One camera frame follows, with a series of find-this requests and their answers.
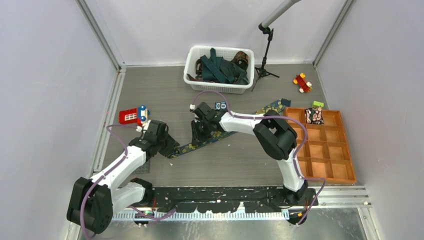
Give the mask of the blue yellow floral tie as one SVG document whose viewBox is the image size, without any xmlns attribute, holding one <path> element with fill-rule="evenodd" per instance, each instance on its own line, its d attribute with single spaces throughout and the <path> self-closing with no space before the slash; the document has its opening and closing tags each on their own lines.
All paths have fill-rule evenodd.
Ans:
<svg viewBox="0 0 424 240">
<path fill-rule="evenodd" d="M 262 107 L 261 109 L 255 111 L 253 114 L 265 114 L 269 110 L 274 110 L 277 113 L 282 113 L 283 110 L 286 107 L 290 107 L 291 104 L 292 104 L 291 100 L 285 99 L 285 98 L 280 98 L 280 99 L 277 99 L 277 100 L 273 101 L 272 103 L 269 103 L 268 105 Z M 177 157 L 182 156 L 184 154 L 193 152 L 197 149 L 203 148 L 207 145 L 210 145 L 212 143 L 215 143 L 215 142 L 218 142 L 222 139 L 225 139 L 225 138 L 227 138 L 227 137 L 229 137 L 229 136 L 231 136 L 235 133 L 236 133 L 235 131 L 212 132 L 211 137 L 209 139 L 207 139 L 206 141 L 200 141 L 200 142 L 195 141 L 194 145 L 190 142 L 190 143 L 187 143 L 185 145 L 175 147 L 174 151 L 170 155 L 167 155 L 166 157 L 168 159 L 177 158 Z"/>
</svg>

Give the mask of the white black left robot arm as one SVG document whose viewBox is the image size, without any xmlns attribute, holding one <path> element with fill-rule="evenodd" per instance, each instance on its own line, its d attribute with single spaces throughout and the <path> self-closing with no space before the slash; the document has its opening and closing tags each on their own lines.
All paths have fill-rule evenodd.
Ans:
<svg viewBox="0 0 424 240">
<path fill-rule="evenodd" d="M 168 125 L 160 120 L 149 120 L 135 130 L 140 136 L 129 143 L 122 142 L 123 152 L 111 164 L 90 178 L 80 177 L 75 181 L 66 219 L 84 232 L 101 234 L 114 214 L 137 203 L 148 207 L 153 202 L 152 183 L 134 178 L 125 186 L 121 184 L 156 154 L 171 155 L 179 143 L 169 134 Z"/>
</svg>

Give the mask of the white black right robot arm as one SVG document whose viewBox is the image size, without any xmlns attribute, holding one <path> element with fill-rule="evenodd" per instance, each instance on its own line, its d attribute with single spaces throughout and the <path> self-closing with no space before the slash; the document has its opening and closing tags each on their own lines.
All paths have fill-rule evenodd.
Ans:
<svg viewBox="0 0 424 240">
<path fill-rule="evenodd" d="M 264 152 L 276 160 L 283 177 L 285 199 L 299 205 L 306 197 L 308 182 L 304 179 L 296 157 L 297 132 L 275 110 L 261 114 L 240 114 L 230 110 L 217 111 L 205 102 L 190 105 L 192 143 L 209 140 L 216 132 L 253 135 Z"/>
</svg>

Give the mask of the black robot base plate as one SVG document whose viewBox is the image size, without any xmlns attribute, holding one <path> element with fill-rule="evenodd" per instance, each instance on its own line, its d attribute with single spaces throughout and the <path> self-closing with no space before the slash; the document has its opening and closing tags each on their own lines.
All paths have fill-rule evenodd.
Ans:
<svg viewBox="0 0 424 240">
<path fill-rule="evenodd" d="M 198 211 L 202 214 L 208 211 L 234 213 L 240 207 L 248 214 L 277 213 L 295 207 L 304 210 L 316 196 L 315 189 L 308 188 L 304 197 L 293 203 L 287 189 L 275 186 L 155 187 L 153 193 L 151 200 L 141 203 L 141 207 L 152 207 L 163 213 L 176 209 L 178 213 Z"/>
</svg>

